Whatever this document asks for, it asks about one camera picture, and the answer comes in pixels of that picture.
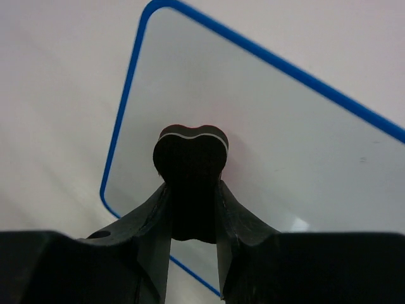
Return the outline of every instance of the whiteboard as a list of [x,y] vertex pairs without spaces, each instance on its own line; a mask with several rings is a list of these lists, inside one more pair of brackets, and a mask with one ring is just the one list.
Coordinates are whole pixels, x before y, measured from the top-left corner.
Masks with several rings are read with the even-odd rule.
[[[405,131],[176,1],[142,14],[100,194],[122,216],[163,182],[153,147],[171,124],[212,124],[229,140],[222,175],[281,231],[405,232]],[[218,287],[215,246],[172,255]]]

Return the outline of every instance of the black mount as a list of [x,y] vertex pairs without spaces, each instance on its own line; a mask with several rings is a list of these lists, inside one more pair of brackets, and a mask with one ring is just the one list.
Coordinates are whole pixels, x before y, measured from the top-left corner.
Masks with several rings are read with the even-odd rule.
[[215,127],[170,126],[134,211],[87,239],[0,233],[0,303],[164,303],[172,238],[216,244],[227,304],[405,303],[403,235],[280,233],[220,180],[227,153]]

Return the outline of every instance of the white background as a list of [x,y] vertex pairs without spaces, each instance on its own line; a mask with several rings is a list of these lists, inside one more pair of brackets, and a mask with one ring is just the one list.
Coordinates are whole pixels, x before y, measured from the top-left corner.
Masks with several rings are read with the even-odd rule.
[[[139,15],[147,1],[0,4],[0,229],[86,237]],[[189,1],[405,126],[405,4]],[[214,303],[172,267],[167,303]]]

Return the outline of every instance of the screw hole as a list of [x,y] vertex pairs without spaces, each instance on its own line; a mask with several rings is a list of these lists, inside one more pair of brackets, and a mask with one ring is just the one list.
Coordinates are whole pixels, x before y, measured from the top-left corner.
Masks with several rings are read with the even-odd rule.
[[110,236],[111,232],[107,230],[101,230],[101,231],[96,231],[93,233],[91,236],[88,237],[88,239],[99,239],[99,238],[105,238],[106,236]]

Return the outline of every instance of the blue border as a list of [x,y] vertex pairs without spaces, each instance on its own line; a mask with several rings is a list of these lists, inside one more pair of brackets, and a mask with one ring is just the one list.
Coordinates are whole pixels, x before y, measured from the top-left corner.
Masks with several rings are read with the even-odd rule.
[[[116,146],[116,142],[118,140],[118,135],[120,133],[121,123],[123,114],[125,111],[125,106],[127,104],[128,95],[130,92],[130,87],[132,83],[132,79],[135,73],[135,67],[138,60],[138,55],[140,51],[140,46],[142,44],[142,40],[144,38],[145,29],[147,25],[147,21],[149,17],[158,9],[169,7],[175,9],[176,11],[184,14],[185,16],[193,19],[197,23],[207,27],[208,29],[216,32],[218,35],[230,40],[231,42],[235,43],[236,45],[240,46],[241,48],[245,49],[246,51],[252,53],[253,55],[257,56],[258,58],[264,60],[265,62],[269,63],[273,67],[279,69],[280,71],[286,73],[287,75],[291,76],[292,78],[298,80],[299,82],[305,84],[306,86],[310,87],[312,90],[318,92],[319,94],[325,96],[326,98],[330,99],[337,105],[345,108],[347,111],[357,115],[359,118],[365,120],[366,122],[372,124],[376,128],[384,131],[388,135],[396,138],[400,142],[405,144],[405,130],[400,128],[399,126],[395,125],[394,123],[388,121],[387,119],[381,117],[380,115],[376,114],[375,112],[367,109],[363,105],[355,102],[351,98],[343,95],[342,93],[332,89],[330,86],[324,84],[323,82],[319,81],[318,79],[310,76],[306,72],[298,69],[294,65],[286,62],[284,59],[276,56],[275,54],[267,51],[263,47],[251,42],[250,40],[242,37],[241,35],[235,33],[234,31],[230,30],[229,28],[225,27],[224,25],[212,20],[210,17],[205,16],[204,14],[196,11],[195,9],[187,6],[184,3],[181,3],[176,0],[152,0],[144,9],[142,16],[139,21],[138,32],[135,38],[134,49],[132,51],[127,78],[125,80],[121,103],[118,109],[116,122],[114,126],[113,136],[111,138],[111,144],[109,146],[109,151],[107,155],[106,166],[104,169],[103,179],[101,181],[100,187],[100,198],[103,202],[103,205],[110,211],[115,217],[120,218],[119,214],[117,214],[106,202],[104,198],[104,192],[107,185],[108,174],[111,168],[111,162],[114,156],[114,150]],[[203,285],[205,285],[208,289],[214,292],[216,295],[220,295],[220,293],[211,285],[209,285],[206,281],[201,279],[197,274],[187,268],[184,264],[178,261],[175,257],[171,256],[170,259],[184,269],[188,274],[193,276]]]

